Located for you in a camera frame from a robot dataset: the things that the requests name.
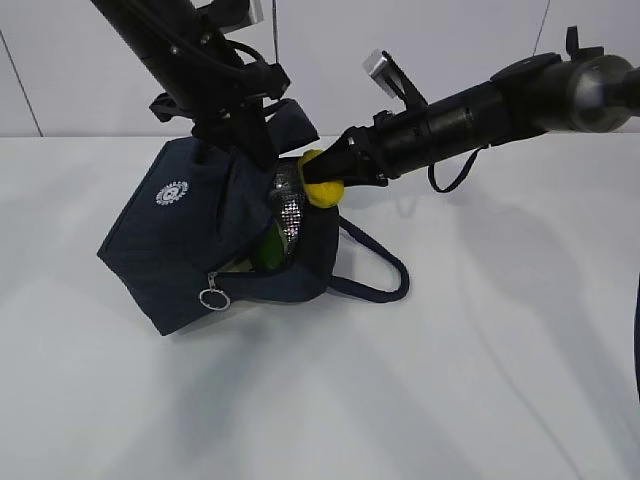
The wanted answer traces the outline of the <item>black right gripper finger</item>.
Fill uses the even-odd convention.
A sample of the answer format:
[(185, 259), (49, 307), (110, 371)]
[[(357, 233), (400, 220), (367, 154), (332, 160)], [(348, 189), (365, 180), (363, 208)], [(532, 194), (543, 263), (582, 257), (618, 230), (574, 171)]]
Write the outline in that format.
[(353, 173), (344, 174), (341, 176), (341, 180), (345, 188), (355, 186), (373, 186), (373, 187), (387, 187), (388, 179), (383, 173)]
[(308, 150), (302, 156), (302, 176), (306, 183), (351, 181), (357, 176), (353, 138), (341, 136), (326, 150)]

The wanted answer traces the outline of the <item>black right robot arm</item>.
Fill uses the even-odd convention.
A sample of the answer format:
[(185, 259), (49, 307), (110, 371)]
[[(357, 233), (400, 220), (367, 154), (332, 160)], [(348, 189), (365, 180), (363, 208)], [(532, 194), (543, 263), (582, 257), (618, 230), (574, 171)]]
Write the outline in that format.
[(460, 154), (550, 132), (609, 133), (639, 114), (639, 70), (601, 46), (566, 33), (565, 56), (550, 52), (513, 63), (489, 80), (430, 103), (386, 51), (364, 64), (405, 109), (381, 111), (369, 127), (351, 127), (305, 163), (308, 184), (385, 186)]

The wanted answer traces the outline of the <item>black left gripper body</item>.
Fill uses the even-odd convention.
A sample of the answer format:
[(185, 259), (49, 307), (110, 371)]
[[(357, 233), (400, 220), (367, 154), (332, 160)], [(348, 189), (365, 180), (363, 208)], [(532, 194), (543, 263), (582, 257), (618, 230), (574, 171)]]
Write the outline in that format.
[(273, 150), (267, 122), (285, 105), (290, 78), (278, 62), (253, 62), (245, 68), (249, 83), (220, 88), (217, 94), (224, 103), (199, 115), (191, 134), (218, 146)]

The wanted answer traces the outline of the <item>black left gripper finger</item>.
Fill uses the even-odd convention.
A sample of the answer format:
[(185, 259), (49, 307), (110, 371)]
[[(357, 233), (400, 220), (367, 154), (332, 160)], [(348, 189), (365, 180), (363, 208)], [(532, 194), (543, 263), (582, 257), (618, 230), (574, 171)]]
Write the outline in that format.
[(277, 154), (261, 104), (243, 103), (234, 112), (234, 133), (239, 148), (263, 171), (277, 163)]

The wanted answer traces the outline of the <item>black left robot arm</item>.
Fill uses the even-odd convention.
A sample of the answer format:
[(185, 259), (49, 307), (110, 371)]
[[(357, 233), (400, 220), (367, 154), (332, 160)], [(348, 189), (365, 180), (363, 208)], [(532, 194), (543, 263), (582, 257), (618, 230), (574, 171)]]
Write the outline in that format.
[(93, 5), (162, 87), (150, 105), (160, 122), (188, 119), (193, 137), (225, 151), (239, 150), (262, 170), (275, 164), (264, 102), (280, 101), (290, 79), (279, 63), (223, 32), (247, 18), (249, 2)]

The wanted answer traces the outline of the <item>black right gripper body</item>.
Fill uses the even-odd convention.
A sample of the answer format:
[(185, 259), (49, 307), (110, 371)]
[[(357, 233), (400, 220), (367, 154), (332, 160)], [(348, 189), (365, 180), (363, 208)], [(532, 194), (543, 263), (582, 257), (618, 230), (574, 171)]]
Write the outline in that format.
[(353, 138), (358, 173), (383, 173), (388, 184), (390, 180), (400, 177), (397, 168), (391, 165), (387, 157), (383, 142), (393, 117), (391, 111), (383, 110), (373, 117), (372, 126), (353, 126), (345, 131), (346, 136)]

